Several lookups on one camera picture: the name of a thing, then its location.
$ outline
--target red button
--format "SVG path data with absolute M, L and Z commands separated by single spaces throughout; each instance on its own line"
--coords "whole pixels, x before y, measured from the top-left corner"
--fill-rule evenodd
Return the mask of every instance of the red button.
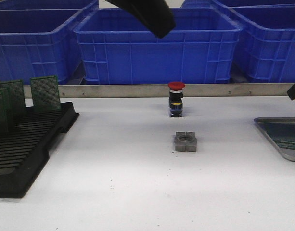
M 185 87 L 185 84 L 183 82 L 170 82 L 168 87 L 172 90 L 182 90 Z

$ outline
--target white table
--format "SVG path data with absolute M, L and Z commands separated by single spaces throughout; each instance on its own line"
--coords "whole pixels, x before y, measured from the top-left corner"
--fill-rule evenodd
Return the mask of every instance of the white table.
M 295 162 L 253 122 L 295 101 L 184 98 L 183 118 L 168 98 L 69 101 L 80 117 L 25 197 L 0 199 L 0 231 L 295 231 Z M 176 131 L 197 152 L 175 152 Z

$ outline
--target stainless steel tray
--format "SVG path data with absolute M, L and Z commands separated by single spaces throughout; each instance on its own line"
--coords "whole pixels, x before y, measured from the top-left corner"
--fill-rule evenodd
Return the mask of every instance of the stainless steel tray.
M 256 118 L 254 121 L 259 130 L 266 136 L 266 138 L 273 144 L 273 146 L 285 159 L 295 161 L 295 149 L 279 147 L 279 145 L 267 133 L 265 128 L 266 123 L 295 125 L 295 118 Z

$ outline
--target circular hole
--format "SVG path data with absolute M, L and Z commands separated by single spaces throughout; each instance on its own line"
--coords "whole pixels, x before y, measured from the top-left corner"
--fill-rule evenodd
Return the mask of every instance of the circular hole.
M 193 137 L 189 136 L 189 135 L 181 135 L 178 137 L 178 139 L 180 141 L 192 141 L 193 140 Z

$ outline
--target gray square nut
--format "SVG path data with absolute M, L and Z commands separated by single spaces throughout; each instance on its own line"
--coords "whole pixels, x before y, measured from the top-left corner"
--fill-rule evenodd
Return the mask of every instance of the gray square nut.
M 175 134 L 175 151 L 178 152 L 196 152 L 195 132 L 176 132 Z

